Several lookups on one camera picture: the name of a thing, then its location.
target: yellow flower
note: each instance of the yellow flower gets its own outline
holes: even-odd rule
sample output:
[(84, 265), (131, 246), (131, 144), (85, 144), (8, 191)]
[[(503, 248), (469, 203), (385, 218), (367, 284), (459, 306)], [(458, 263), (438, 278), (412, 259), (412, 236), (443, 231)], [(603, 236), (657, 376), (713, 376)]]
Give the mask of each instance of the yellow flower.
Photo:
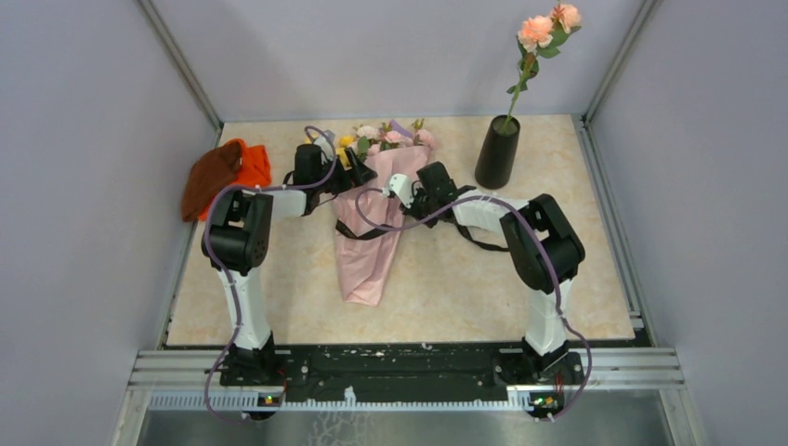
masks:
[(339, 147), (347, 147), (351, 142), (353, 142), (353, 137), (350, 135), (344, 135), (339, 139)]

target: gray wall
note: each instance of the gray wall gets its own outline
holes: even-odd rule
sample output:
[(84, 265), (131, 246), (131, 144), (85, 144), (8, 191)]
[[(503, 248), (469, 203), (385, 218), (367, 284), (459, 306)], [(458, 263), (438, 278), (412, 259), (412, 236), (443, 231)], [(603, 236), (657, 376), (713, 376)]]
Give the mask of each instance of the gray wall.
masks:
[(594, 123), (659, 338), (709, 444), (784, 444), (784, 0), (665, 0)]
[(134, 2), (0, 2), (0, 444), (110, 441), (212, 131)]
[[(515, 35), (555, 0), (156, 0), (225, 121), (495, 114)], [(641, 0), (576, 2), (583, 30), (519, 112), (585, 111)]]

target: orange cloth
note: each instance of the orange cloth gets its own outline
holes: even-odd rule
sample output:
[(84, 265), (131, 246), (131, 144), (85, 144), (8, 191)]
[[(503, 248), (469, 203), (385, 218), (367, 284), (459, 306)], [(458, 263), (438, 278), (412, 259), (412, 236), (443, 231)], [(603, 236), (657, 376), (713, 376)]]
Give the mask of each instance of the orange cloth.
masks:
[[(266, 146), (259, 145), (253, 147), (246, 147), (243, 139), (231, 139), (227, 144), (237, 142), (241, 145), (241, 169), (238, 170), (238, 177), (230, 184), (240, 184), (249, 188), (257, 186), (266, 187), (270, 184), (270, 162), (269, 155), (266, 153)], [(205, 207), (200, 214), (200, 221), (205, 221), (208, 218), (208, 209), (210, 204)]]

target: flower stem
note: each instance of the flower stem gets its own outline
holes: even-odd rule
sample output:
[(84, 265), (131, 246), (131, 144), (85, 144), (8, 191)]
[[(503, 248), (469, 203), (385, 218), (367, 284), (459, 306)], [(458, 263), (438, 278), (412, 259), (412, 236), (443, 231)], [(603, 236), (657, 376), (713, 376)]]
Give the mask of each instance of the flower stem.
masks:
[(533, 61), (535, 59), (536, 59), (535, 57), (530, 57), (530, 58), (528, 56), (525, 57), (525, 67), (523, 67), (524, 70), (519, 75), (517, 88), (515, 88), (515, 91), (512, 94), (512, 103), (511, 105), (509, 105), (509, 113), (506, 114), (506, 120), (504, 121), (504, 124), (501, 125), (500, 127), (500, 130), (502, 132), (506, 131), (506, 126), (509, 125), (509, 121), (512, 120), (512, 111), (515, 110), (515, 103), (517, 102), (517, 99), (519, 97), (520, 87), (522, 86), (522, 83), (525, 82), (525, 79), (528, 77), (528, 75), (531, 73), (531, 68), (533, 67)]

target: robotic arm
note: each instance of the robotic arm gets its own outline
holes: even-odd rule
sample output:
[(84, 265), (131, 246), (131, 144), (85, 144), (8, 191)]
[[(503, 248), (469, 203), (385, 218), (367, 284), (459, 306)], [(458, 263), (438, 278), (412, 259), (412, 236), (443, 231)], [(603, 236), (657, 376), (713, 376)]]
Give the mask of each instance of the robotic arm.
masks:
[[(525, 335), (527, 347), (532, 350), (536, 368), (540, 372), (548, 368), (566, 354), (566, 332), (556, 310), (553, 283), (531, 237), (507, 209), (484, 200), (484, 197), (491, 195), (470, 186), (458, 189), (443, 164), (429, 164), (416, 174), (419, 188), (415, 188), (407, 176), (395, 174), (389, 179), (387, 191), (384, 191), (389, 196), (397, 196), (401, 201), (402, 212), (416, 219), (427, 217), (454, 201), (482, 197), (453, 206), (425, 224), (433, 227), (438, 220), (442, 220), (488, 230), (506, 238), (508, 252), (520, 279), (537, 292), (531, 298), (528, 331)], [(542, 245), (558, 275), (562, 296), (560, 308), (565, 311), (572, 279), (577, 275), (578, 264), (585, 258), (585, 249), (577, 234), (550, 195), (542, 194), (531, 201), (496, 198), (518, 209), (532, 228), (547, 232)]]
[[(265, 297), (259, 280), (269, 245), (270, 223), (289, 216), (305, 216), (314, 210), (322, 193), (338, 194), (366, 183), (376, 173), (348, 151), (350, 169), (338, 168), (328, 181), (313, 190), (276, 190), (264, 193), (237, 191), (222, 197), (210, 222), (210, 243), (216, 256), (230, 270), (231, 281), (219, 272), (225, 287), (233, 325), (234, 285), (239, 297), (242, 323), (234, 345), (222, 362), (220, 383), (223, 386), (266, 385), (276, 380), (280, 368), (274, 352), (273, 335), (265, 315)], [(295, 155), (296, 185), (311, 184), (325, 177), (330, 158), (316, 144), (299, 146)], [(420, 186), (404, 175), (392, 176), (384, 193), (399, 198), (406, 216), (426, 218), (456, 201), (474, 196), (492, 197), (473, 187), (457, 188), (441, 163), (425, 166), (417, 172)], [(540, 195), (531, 201), (503, 199), (511, 204), (538, 231), (547, 232), (542, 245), (558, 275), (560, 308), (568, 304), (572, 279), (584, 260), (584, 248), (553, 197)], [(564, 359), (568, 352), (567, 337), (556, 308), (556, 293), (547, 273), (545, 260), (539, 255), (531, 237), (509, 210), (481, 200), (464, 201), (426, 221), (434, 227), (439, 221), (472, 226), (502, 234), (520, 278), (536, 291), (531, 297), (528, 330), (523, 342), (527, 363), (522, 374), (512, 378), (516, 384), (523, 376), (538, 378)]]

